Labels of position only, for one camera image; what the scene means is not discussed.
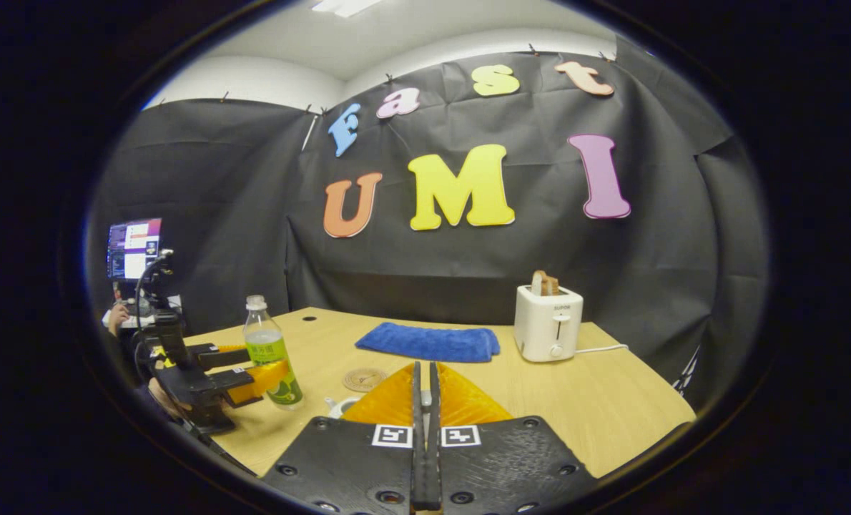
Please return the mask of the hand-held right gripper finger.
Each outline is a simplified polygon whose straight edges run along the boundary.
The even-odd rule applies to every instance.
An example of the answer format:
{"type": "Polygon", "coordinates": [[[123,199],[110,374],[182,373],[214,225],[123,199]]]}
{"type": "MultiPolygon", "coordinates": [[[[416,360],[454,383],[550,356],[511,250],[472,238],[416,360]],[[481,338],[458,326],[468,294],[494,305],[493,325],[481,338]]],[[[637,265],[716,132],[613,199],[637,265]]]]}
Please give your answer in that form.
{"type": "Polygon", "coordinates": [[[598,483],[540,416],[486,421],[488,396],[468,379],[429,365],[428,485],[444,514],[546,514],[598,483]]]}
{"type": "Polygon", "coordinates": [[[421,410],[421,365],[403,382],[411,400],[409,424],[311,418],[262,482],[324,514],[411,514],[415,468],[426,449],[421,410]]]}

